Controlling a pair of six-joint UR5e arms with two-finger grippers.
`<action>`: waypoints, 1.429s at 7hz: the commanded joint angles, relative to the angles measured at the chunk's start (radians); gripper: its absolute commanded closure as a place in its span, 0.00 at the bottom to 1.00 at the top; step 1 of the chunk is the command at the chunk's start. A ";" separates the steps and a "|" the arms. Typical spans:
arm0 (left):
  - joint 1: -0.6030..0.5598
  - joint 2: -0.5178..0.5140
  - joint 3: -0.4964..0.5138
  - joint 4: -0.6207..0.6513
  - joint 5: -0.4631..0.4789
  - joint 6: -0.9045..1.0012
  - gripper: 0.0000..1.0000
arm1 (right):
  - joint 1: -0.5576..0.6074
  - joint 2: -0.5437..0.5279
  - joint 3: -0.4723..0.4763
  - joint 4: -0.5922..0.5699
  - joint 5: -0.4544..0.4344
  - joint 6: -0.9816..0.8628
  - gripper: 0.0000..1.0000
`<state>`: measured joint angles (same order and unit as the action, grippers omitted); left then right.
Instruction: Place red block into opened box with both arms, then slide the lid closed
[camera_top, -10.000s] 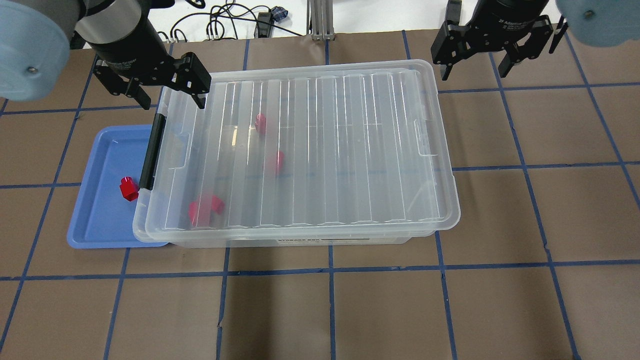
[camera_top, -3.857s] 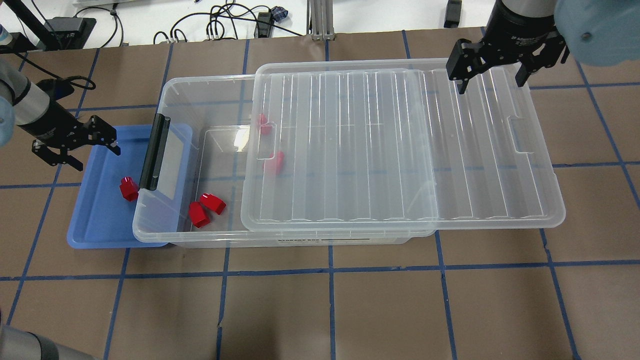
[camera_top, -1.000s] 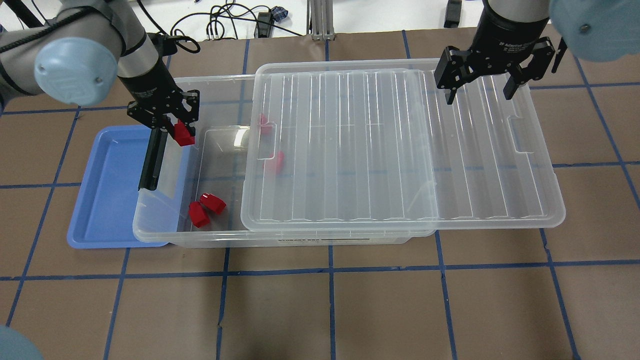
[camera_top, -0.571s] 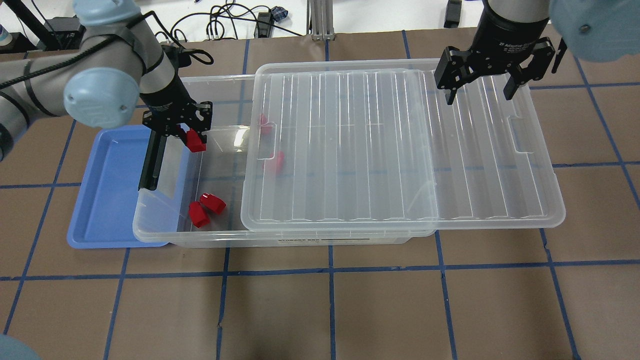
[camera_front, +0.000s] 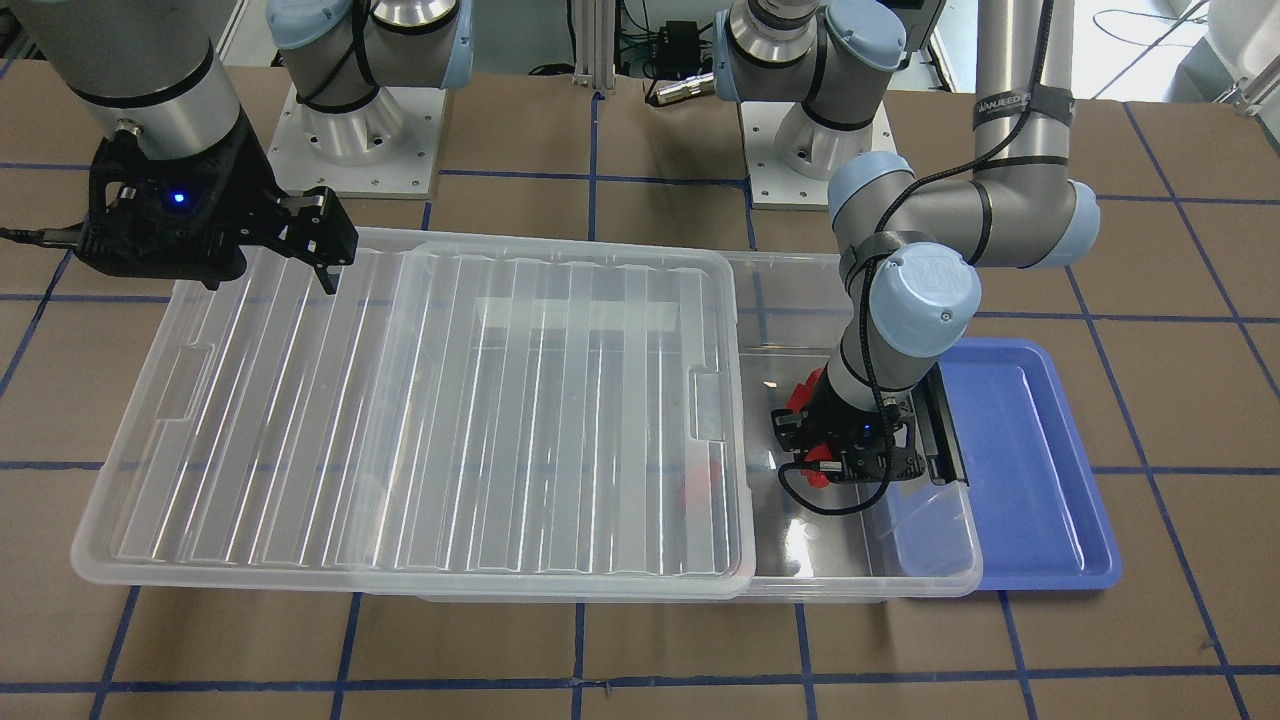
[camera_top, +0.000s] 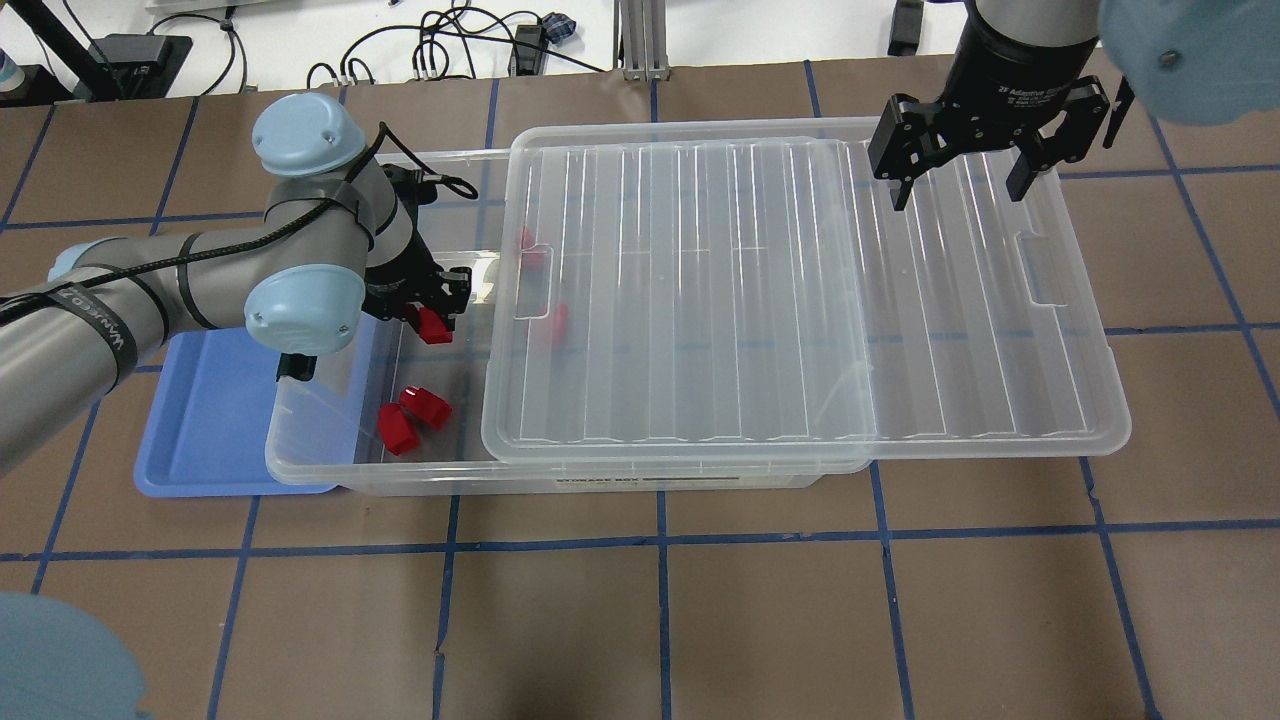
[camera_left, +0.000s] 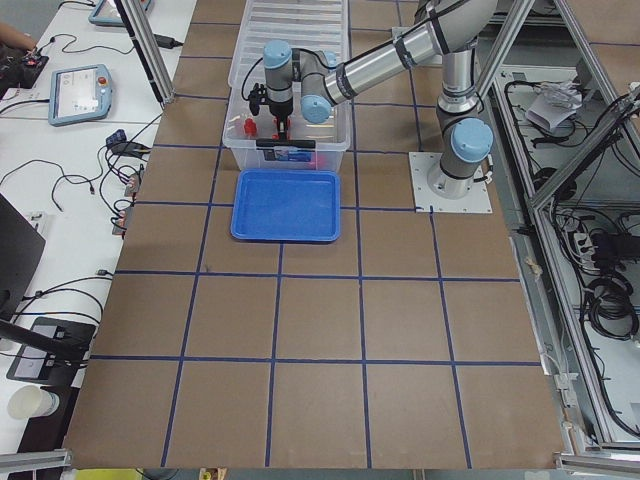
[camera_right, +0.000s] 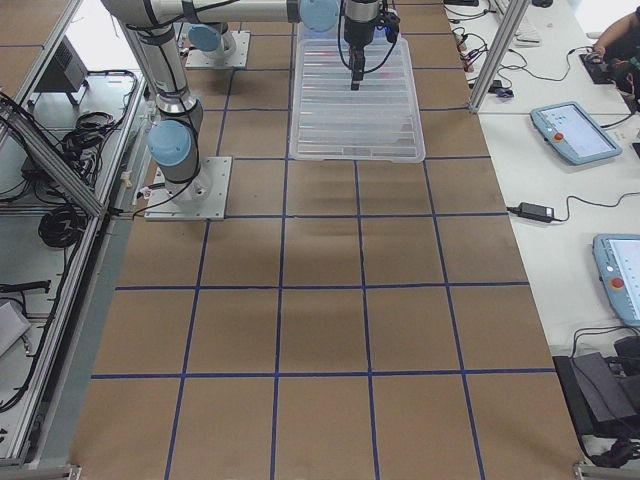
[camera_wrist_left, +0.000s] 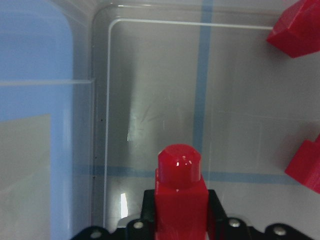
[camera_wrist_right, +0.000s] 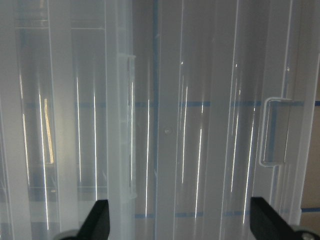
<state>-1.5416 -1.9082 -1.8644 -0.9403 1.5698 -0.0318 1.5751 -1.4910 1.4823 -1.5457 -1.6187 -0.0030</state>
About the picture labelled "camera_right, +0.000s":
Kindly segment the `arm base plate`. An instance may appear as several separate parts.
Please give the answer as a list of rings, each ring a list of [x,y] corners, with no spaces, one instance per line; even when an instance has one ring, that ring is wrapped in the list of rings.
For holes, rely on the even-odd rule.
[[[200,160],[199,176],[177,196],[182,186],[169,183],[150,193],[150,208],[143,212],[148,221],[220,221],[225,218],[232,170],[231,157]]]
[[[218,35],[213,45],[201,43],[204,50],[194,46],[187,55],[186,68],[191,70],[245,69],[248,60],[249,31],[227,31]]]

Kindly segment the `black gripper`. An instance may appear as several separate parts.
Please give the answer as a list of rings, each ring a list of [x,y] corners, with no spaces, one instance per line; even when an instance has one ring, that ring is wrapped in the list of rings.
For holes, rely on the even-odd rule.
[[[363,80],[366,58],[364,50],[373,40],[378,18],[376,0],[346,0],[344,13],[344,40],[349,48],[349,66],[351,70],[352,91],[358,91]]]

